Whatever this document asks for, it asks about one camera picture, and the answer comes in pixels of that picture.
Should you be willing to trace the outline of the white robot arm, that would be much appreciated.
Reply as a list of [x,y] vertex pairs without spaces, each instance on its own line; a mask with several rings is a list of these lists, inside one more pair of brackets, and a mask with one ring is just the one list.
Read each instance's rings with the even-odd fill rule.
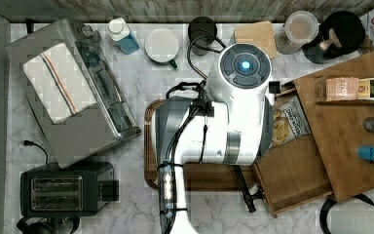
[[220,53],[198,96],[167,97],[151,119],[162,234],[196,234],[188,216],[186,163],[249,166],[272,143],[269,57],[238,43]]

